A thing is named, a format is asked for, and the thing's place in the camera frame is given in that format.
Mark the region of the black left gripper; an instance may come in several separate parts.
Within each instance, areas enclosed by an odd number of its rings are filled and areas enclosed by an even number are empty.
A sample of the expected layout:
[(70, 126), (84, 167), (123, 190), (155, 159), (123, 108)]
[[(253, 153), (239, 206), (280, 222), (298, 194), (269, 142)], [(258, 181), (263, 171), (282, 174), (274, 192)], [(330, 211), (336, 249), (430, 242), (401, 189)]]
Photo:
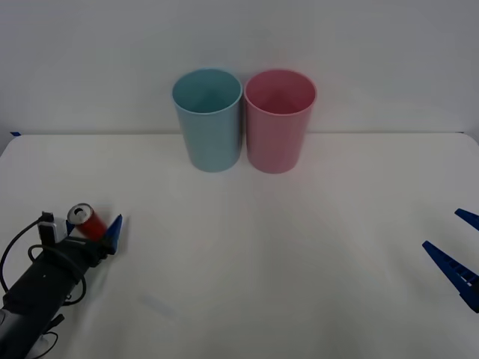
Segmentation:
[(70, 237), (75, 225), (66, 220), (67, 238), (28, 249), (31, 265), (3, 297), (3, 308), (21, 316), (53, 315), (86, 295), (85, 274), (115, 255), (123, 224), (118, 215), (99, 242)]

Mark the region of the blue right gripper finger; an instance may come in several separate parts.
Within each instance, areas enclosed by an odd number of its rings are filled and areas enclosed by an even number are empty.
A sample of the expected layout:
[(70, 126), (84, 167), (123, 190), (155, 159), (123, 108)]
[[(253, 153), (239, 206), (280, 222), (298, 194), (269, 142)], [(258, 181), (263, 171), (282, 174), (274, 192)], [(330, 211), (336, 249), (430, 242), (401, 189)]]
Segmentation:
[(479, 215), (476, 215), (464, 209), (457, 209), (454, 214), (457, 215), (459, 218), (463, 219), (466, 223), (471, 225), (476, 230), (479, 230)]
[(422, 244), (441, 272), (453, 284), (464, 302), (478, 313), (478, 275), (457, 262), (429, 241)]

